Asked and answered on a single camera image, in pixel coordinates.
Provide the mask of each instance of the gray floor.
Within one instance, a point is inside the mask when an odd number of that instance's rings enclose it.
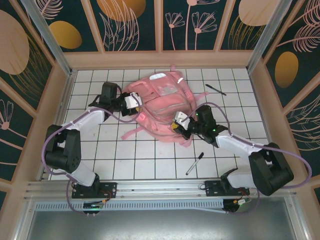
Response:
[[[250,214],[200,210],[36,212],[28,240],[293,240],[283,198],[267,198]]]

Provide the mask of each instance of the white tile floor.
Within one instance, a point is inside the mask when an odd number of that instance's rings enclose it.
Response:
[[[96,95],[101,93],[102,84],[106,81],[116,82],[121,87],[125,87],[155,72],[168,70],[78,71],[65,121],[74,120],[82,114]],[[206,98],[198,101],[198,104],[208,101],[223,107],[234,133],[257,143],[268,143],[245,68],[179,68],[177,70],[182,72],[195,95],[203,91],[210,92]],[[226,96],[206,87],[205,84],[223,91]],[[227,125],[218,109],[212,108],[212,112],[219,124]],[[144,131],[138,132],[127,140],[121,139],[124,133],[136,127],[136,123],[122,124],[111,117],[103,124],[95,126],[89,134],[82,134],[83,162],[88,168],[99,174],[102,180],[216,178],[236,166],[248,164],[233,153],[221,148],[213,148],[198,137],[195,137],[188,148],[179,144],[157,141]],[[186,171],[201,152],[204,152],[203,159],[186,176]],[[60,180],[65,177],[51,176],[50,179]]]

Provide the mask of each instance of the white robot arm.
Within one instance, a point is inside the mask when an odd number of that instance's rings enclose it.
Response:
[[[264,195],[270,196],[294,179],[282,153],[262,149],[263,144],[254,143],[230,132],[227,127],[216,124],[210,106],[199,107],[196,116],[197,121],[192,117],[188,118],[183,112],[177,112],[171,127],[185,139],[196,134],[208,144],[226,149],[249,162],[248,166],[231,169],[221,176],[225,191],[228,188],[257,188]],[[273,142],[266,147],[279,149]]]
[[[96,173],[81,162],[80,135],[90,132],[96,125],[108,119],[109,115],[104,110],[110,113],[121,112],[122,116],[134,115],[137,114],[139,104],[142,104],[137,93],[125,92],[117,97],[117,89],[119,89],[117,84],[105,82],[101,95],[98,95],[93,103],[89,104],[84,114],[62,126],[51,125],[46,133],[48,138],[57,130],[70,125],[56,134],[45,146],[45,163],[56,172],[64,173],[78,185],[92,188],[93,191],[96,191],[100,180]]]

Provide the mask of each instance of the pink backpack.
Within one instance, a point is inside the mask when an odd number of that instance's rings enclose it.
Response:
[[[174,68],[140,79],[123,90],[138,93],[142,100],[142,112],[136,119],[140,127],[125,133],[122,140],[145,130],[161,142],[190,146],[192,138],[185,140],[182,135],[172,130],[171,124],[176,112],[190,114],[196,109],[196,101],[208,93],[201,93],[195,98],[182,73],[172,69]]]

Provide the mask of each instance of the black marker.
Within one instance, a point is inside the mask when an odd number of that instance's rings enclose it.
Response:
[[[220,93],[220,94],[223,94],[223,95],[227,96],[227,94],[225,94],[224,92],[222,92],[222,91],[220,91],[220,90],[218,90],[218,89],[215,89],[213,86],[210,86],[209,84],[206,84],[206,86],[207,86],[208,88],[211,88],[211,89],[217,91],[217,92]]]
[[[199,156],[198,156],[198,160],[195,161],[191,167],[189,168],[189,170],[185,173],[185,175],[188,176],[188,174],[191,172],[192,169],[194,169],[194,167],[197,165],[197,163],[200,161],[200,159],[202,159],[202,157],[204,156],[205,154],[202,152]]]

